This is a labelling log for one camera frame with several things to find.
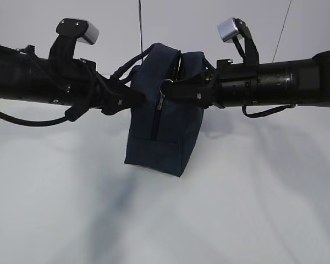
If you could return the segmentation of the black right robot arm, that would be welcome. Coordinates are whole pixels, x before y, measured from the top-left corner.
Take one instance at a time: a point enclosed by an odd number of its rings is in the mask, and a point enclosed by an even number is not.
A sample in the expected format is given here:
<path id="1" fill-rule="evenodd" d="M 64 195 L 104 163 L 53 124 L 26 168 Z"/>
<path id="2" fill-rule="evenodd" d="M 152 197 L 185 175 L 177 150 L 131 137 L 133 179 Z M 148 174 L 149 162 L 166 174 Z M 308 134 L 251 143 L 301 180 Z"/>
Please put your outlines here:
<path id="1" fill-rule="evenodd" d="M 330 107 L 330 51 L 310 59 L 247 65 L 218 60 L 217 68 L 160 85 L 168 100 L 202 108 Z"/>

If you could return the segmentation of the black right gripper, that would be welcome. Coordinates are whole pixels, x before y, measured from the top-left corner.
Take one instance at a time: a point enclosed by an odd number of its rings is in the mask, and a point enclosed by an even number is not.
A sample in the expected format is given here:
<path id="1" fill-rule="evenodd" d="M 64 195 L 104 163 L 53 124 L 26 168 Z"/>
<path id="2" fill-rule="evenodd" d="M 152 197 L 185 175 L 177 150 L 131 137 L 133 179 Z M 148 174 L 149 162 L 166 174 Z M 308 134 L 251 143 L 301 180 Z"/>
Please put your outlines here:
<path id="1" fill-rule="evenodd" d="M 219 109 L 225 109 L 219 74 L 232 63 L 232 59 L 221 59 L 217 61 L 217 68 L 215 68 L 205 59 L 208 73 L 200 73 L 180 81 L 163 80 L 161 95 L 181 105 L 216 106 Z"/>

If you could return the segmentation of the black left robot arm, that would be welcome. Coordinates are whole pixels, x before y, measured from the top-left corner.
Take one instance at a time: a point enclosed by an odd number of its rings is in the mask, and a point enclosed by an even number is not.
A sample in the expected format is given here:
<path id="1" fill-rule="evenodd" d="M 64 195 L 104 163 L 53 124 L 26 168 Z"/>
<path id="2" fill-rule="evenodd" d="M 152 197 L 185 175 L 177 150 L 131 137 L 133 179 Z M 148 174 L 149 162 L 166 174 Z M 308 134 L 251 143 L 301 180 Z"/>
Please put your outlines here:
<path id="1" fill-rule="evenodd" d="M 140 107 L 146 96 L 114 77 L 100 75 L 93 61 L 63 63 L 0 46 L 0 99 L 84 106 L 111 116 Z"/>

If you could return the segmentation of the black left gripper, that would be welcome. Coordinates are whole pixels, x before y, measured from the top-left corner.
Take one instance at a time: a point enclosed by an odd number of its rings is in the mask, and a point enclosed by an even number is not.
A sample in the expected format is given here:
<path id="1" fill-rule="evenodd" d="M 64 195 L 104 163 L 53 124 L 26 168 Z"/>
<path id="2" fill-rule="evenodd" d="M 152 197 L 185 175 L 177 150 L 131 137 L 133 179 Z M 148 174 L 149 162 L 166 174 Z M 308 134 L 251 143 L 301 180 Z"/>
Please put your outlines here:
<path id="1" fill-rule="evenodd" d="M 115 78 L 104 78 L 97 64 L 88 59 L 72 59 L 68 76 L 70 81 L 70 110 L 101 109 L 112 116 L 125 109 L 140 107 L 146 96 Z"/>

